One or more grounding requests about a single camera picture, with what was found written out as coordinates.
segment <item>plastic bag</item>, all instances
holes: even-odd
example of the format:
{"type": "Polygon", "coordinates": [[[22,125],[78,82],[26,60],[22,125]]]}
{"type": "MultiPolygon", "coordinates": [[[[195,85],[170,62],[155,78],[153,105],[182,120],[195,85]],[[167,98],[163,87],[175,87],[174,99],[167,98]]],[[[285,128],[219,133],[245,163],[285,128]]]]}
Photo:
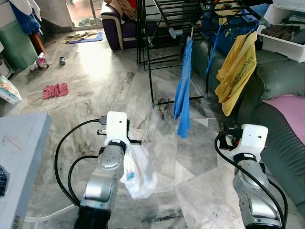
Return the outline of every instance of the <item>plastic bag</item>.
{"type": "Polygon", "coordinates": [[[157,174],[148,159],[144,146],[131,145],[124,157],[124,175],[121,178],[132,198],[148,198],[157,184],[157,174]]]}
{"type": "Polygon", "coordinates": [[[3,75],[0,75],[0,97],[10,104],[15,104],[22,100],[18,89],[3,75]]]}

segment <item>pink cloth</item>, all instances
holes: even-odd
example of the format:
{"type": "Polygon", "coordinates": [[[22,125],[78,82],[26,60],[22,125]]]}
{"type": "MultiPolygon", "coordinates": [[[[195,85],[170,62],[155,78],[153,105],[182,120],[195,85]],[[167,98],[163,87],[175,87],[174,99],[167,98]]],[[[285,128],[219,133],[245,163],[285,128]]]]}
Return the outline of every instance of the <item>pink cloth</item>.
{"type": "Polygon", "coordinates": [[[291,129],[305,145],[305,97],[285,94],[263,102],[275,107],[284,115],[291,129]]]}
{"type": "Polygon", "coordinates": [[[68,92],[68,85],[66,83],[48,85],[43,89],[42,98],[48,99],[51,97],[63,96],[67,95],[68,92]]]}

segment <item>blue mat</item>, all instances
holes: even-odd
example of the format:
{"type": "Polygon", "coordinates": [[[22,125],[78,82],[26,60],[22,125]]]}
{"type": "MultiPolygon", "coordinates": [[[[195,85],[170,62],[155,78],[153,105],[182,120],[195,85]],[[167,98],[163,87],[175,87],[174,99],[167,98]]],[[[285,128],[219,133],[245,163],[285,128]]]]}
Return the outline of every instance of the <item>blue mat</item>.
{"type": "Polygon", "coordinates": [[[99,42],[101,40],[103,40],[103,33],[99,32],[99,34],[97,34],[95,39],[82,39],[76,42],[69,42],[69,44],[84,43],[84,42],[99,42]]]}

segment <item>yellow t-shirt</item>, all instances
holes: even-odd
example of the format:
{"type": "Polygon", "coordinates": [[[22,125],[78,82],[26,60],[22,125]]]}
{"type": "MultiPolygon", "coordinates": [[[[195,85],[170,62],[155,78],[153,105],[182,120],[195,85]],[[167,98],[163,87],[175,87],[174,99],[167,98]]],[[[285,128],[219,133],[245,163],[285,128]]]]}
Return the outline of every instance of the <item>yellow t-shirt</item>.
{"type": "Polygon", "coordinates": [[[222,103],[226,116],[230,115],[242,89],[255,70],[254,42],[256,39],[256,32],[238,36],[218,71],[216,78],[220,84],[215,89],[215,93],[218,95],[219,102],[222,103]]]}

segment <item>purple chair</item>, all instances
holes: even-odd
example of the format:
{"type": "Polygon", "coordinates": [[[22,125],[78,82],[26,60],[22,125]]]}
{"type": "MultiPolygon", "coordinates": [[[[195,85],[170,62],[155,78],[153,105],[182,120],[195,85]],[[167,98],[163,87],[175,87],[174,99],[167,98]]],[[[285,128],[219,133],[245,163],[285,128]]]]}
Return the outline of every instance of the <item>purple chair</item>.
{"type": "MultiPolygon", "coordinates": [[[[137,47],[137,22],[127,21],[121,23],[120,14],[116,9],[108,4],[103,4],[101,19],[112,50],[123,50],[137,47]]],[[[148,30],[154,30],[157,27],[155,22],[150,23],[148,30]]]]}

